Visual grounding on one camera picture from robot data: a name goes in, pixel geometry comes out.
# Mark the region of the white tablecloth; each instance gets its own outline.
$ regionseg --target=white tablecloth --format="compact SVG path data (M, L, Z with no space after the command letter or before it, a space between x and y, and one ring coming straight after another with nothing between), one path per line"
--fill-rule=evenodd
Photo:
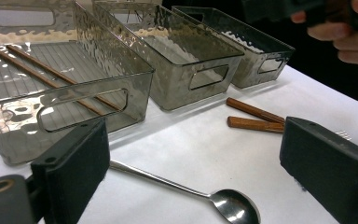
M231 86L226 93L172 112L159 110L150 100L144 122L109 134L111 158L201 192L239 190L255 202L262 223L337 223L280 166L281 134L227 126L228 116L255 119L227 106L228 97L331 131L345 130L358 145L358 102L286 66L276 81L245 90ZM0 176L10 174L27 177L31 171L26 164L8 167L0 157ZM202 198L108 170L79 222L225 220Z

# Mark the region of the human hand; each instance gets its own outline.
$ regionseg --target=human hand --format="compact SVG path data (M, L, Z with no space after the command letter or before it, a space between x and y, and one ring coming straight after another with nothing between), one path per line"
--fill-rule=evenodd
M358 0L352 0L351 6L358 13ZM302 23L306 21L304 11L291 16L292 22ZM346 22L330 22L318 24L308 28L308 34L321 41L332 41L338 49L338 58L345 63L358 64L358 32Z

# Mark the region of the stainless steel spoon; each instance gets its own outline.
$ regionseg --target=stainless steel spoon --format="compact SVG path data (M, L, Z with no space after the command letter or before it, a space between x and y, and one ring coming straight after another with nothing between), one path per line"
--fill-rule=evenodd
M221 189L216 193L205 194L176 184L157 175L152 175L146 171L130 167L129 165L126 165L119 161L110 161L110 168L124 171L133 175L139 175L141 177L157 181L160 184L164 184L176 189L181 189L185 192L200 196L201 198L209 199L220 212L220 214L225 217L230 223L260 223L259 212L252 200L234 189Z

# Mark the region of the black background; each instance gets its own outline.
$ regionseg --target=black background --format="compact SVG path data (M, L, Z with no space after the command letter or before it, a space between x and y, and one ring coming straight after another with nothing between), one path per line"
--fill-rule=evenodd
M164 0L162 5L167 9L171 6L215 7L244 21L241 0ZM296 49L288 63L290 66L358 101L358 66L340 61L331 42L309 37L305 24L294 24L289 19L275 22L261 20L251 25Z

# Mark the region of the spoon bowl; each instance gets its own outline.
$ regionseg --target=spoon bowl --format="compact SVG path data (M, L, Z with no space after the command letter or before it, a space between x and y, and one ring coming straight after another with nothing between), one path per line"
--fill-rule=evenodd
M257 207L246 195L236 191L235 189L221 189L215 193L205 194L185 186L176 184L170 180L157 175L152 175L146 171L131 167L119 161L110 161L110 168L138 175L150 180L154 180L160 184L180 189L187 193L197 195L201 198L210 200L219 213L230 223L234 224L258 224L260 223L260 215Z

